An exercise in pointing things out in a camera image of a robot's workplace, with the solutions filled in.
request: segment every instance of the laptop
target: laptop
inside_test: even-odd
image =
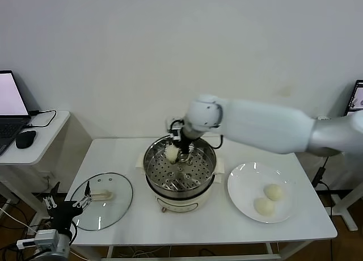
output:
[[[12,71],[0,71],[0,155],[30,119]]]

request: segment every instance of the glass lid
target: glass lid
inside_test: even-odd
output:
[[[102,230],[118,222],[126,214],[133,197],[132,186],[121,174],[98,174],[82,183],[73,193],[71,200],[78,201],[84,196],[88,181],[92,201],[73,221],[83,230]]]

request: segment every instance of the laptop screen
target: laptop screen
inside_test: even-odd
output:
[[[0,73],[0,116],[28,115],[11,73]]]

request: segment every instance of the white table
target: white table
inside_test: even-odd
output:
[[[41,113],[33,117],[31,123],[33,125],[46,125],[53,115],[54,112]],[[0,155],[0,181],[11,192],[15,193],[37,212],[31,222],[32,225],[36,225],[43,217],[46,217],[48,215],[47,210],[45,209],[45,206],[33,196],[27,185],[27,181],[14,174],[13,167],[20,165],[32,166],[38,163],[58,135],[59,131],[67,122],[69,116],[70,114],[68,111],[57,111],[56,117],[47,127],[25,129],[24,131],[36,131],[37,134],[34,143],[27,149],[18,149],[14,141],[10,147]]]
[[[92,142],[66,199],[69,200],[85,180],[102,172],[125,175],[133,186],[134,198],[128,212],[114,225],[100,231],[78,230],[73,246],[87,258],[100,260],[91,247],[87,246],[211,245],[290,241],[292,243],[279,254],[272,254],[271,247],[267,244],[269,254],[253,256],[254,260],[286,259],[311,241],[337,235],[334,225],[294,154],[272,154],[228,140],[216,151],[225,161],[224,181],[213,185],[210,199],[204,206],[187,213],[162,213],[144,174],[135,168],[140,154],[155,140],[156,138],[97,139]],[[206,140],[212,145],[219,142],[219,138]],[[296,181],[298,209],[291,218],[278,224],[264,224],[248,218],[237,210],[229,199],[226,178],[234,167],[243,162],[262,162],[283,171],[290,180]],[[218,260],[251,258],[235,256],[234,259],[223,259],[219,256]]]

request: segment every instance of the robotic arm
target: robotic arm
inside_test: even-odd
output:
[[[266,151],[287,154],[307,151],[318,156],[363,152],[363,111],[331,120],[315,120],[283,106],[201,95],[183,119],[178,147],[206,132]]]

